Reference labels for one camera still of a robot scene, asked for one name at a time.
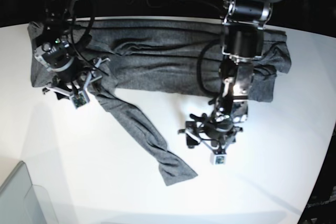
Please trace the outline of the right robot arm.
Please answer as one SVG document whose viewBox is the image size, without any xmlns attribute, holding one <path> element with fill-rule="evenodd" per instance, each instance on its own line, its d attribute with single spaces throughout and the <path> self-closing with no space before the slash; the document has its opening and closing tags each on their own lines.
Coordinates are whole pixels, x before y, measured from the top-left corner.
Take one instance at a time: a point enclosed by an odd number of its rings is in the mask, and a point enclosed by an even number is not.
<svg viewBox="0 0 336 224">
<path fill-rule="evenodd" d="M 42 33 L 33 39 L 33 57 L 54 74 L 43 93 L 52 91 L 58 99 L 70 100 L 79 108 L 90 99 L 87 88 L 105 74 L 100 66 L 106 58 L 88 60 L 82 52 L 92 40 L 90 32 L 96 17 L 93 0 L 87 0 L 91 16 L 79 40 L 74 39 L 76 4 L 80 0 L 46 0 Z"/>
</svg>

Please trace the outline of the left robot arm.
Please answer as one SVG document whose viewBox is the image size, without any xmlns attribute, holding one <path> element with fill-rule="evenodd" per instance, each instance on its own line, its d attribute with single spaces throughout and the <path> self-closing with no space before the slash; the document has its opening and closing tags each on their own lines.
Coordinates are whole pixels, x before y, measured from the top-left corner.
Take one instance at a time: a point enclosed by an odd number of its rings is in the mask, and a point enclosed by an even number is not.
<svg viewBox="0 0 336 224">
<path fill-rule="evenodd" d="M 210 115 L 191 115 L 181 130 L 188 148 L 205 144 L 215 161 L 223 163 L 228 147 L 243 131 L 239 126 L 248 118 L 248 98 L 254 76 L 254 61 L 262 54 L 265 24 L 273 3 L 281 0 L 223 0 L 226 15 L 220 38 L 201 51 L 196 64 L 199 88 L 212 97 Z M 220 45 L 222 61 L 218 70 L 220 90 L 207 90 L 202 80 L 202 61 L 208 49 Z"/>
</svg>

